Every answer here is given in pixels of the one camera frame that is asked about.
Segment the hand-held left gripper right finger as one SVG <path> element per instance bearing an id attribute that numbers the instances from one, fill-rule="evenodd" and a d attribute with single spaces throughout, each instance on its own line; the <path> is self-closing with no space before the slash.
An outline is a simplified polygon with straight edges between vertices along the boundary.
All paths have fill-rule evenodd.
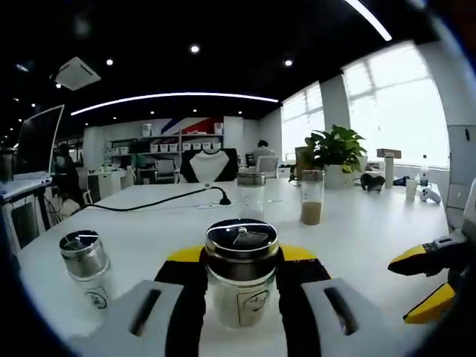
<path id="1" fill-rule="evenodd" d="M 304 248 L 277 253 L 279 310 L 288 356 L 412 356 L 418 340 Z"/>

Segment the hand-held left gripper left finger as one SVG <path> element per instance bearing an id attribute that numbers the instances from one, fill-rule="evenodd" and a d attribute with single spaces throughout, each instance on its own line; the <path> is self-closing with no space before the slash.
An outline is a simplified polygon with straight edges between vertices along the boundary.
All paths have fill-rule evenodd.
<path id="1" fill-rule="evenodd" d="M 203 248 L 181 249 L 154 280 L 114 300 L 96 330 L 68 346 L 76 356 L 197 356 L 206 291 Z"/>

